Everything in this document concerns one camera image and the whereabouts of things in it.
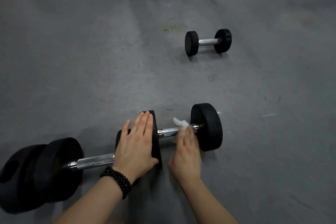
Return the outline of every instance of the concrete floor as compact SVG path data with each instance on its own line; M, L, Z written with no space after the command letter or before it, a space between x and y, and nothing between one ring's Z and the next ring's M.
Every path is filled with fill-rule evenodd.
M153 109L160 128L211 103L223 144L202 179L241 224L336 223L335 0L0 0L0 166L23 146L72 136L85 156L113 152L128 119ZM184 51L220 28L221 56ZM195 223L167 162L115 211L128 223ZM50 223L68 201L0 222Z

